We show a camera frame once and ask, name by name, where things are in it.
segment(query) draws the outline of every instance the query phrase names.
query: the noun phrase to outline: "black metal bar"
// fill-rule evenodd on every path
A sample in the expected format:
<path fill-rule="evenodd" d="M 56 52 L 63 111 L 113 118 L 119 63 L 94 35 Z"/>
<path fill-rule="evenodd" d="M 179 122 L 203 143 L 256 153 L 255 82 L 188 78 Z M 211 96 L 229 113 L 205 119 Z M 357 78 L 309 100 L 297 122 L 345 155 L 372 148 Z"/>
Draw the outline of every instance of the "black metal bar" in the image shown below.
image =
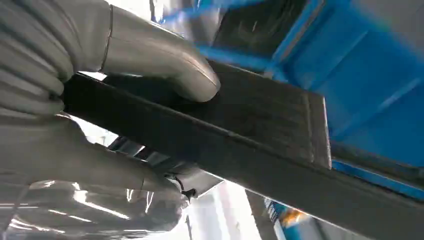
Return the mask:
<path fill-rule="evenodd" d="M 215 70 L 222 83 L 215 99 L 177 104 L 174 109 L 76 75 L 65 86 L 66 111 L 366 237 L 419 238 L 424 222 L 421 202 L 310 163 L 309 147 L 316 145 L 305 138 L 312 134 L 304 128 L 303 106 L 308 103 L 304 94 L 309 93 L 234 68 L 215 66 Z M 264 102 L 266 96 L 278 95 L 286 101 Z M 244 105 L 255 101 L 256 107 Z M 264 115 L 267 111 L 278 112 Z M 255 120 L 259 113 L 262 116 Z M 276 115 L 282 117 L 267 125 L 265 120 Z M 285 129 L 292 129 L 291 134 L 282 134 Z M 249 135 L 249 130 L 256 131 Z"/>

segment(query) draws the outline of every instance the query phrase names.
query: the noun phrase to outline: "metal sheet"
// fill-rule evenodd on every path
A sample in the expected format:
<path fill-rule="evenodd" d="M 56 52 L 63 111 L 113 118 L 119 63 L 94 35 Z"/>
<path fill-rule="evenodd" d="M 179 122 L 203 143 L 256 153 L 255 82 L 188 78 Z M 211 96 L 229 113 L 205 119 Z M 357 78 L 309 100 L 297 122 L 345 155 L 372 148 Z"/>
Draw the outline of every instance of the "metal sheet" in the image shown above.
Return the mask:
<path fill-rule="evenodd" d="M 273 108 L 278 112 L 273 114 L 287 118 L 295 116 L 295 106 L 305 107 L 305 102 L 296 105 L 294 100 L 304 99 L 300 96 L 309 93 L 235 68 L 214 67 L 222 91 L 209 103 L 176 105 L 170 109 L 82 76 L 67 84 L 64 101 L 71 114 L 172 157 L 196 163 L 209 173 L 342 228 L 378 240 L 419 238 L 424 221 L 422 203 L 317 167 L 303 155 L 296 141 L 291 141 L 293 148 L 276 148 L 274 141 L 263 140 L 271 139 L 273 132 L 281 136 L 275 128 L 287 126 L 283 120 L 272 125 L 274 131 L 255 131 L 259 138 L 246 135 L 248 131 L 241 132 L 245 135 L 237 134 L 236 130 L 254 120 L 237 118 L 237 114 L 263 113 L 260 108 L 243 106 L 251 103 L 246 101 L 251 92 L 261 96 L 259 100 L 282 96 L 286 101 L 278 101 L 278 107 Z M 233 87 L 226 91 L 226 84 Z M 232 98 L 238 99 L 238 104 L 230 101 Z M 276 106 L 273 101 L 256 103 L 266 109 Z M 119 108 L 110 109 L 111 104 Z M 259 118 L 250 126 L 261 123 L 260 119 L 269 120 Z M 302 127 L 291 125 L 290 129 L 302 133 Z"/>

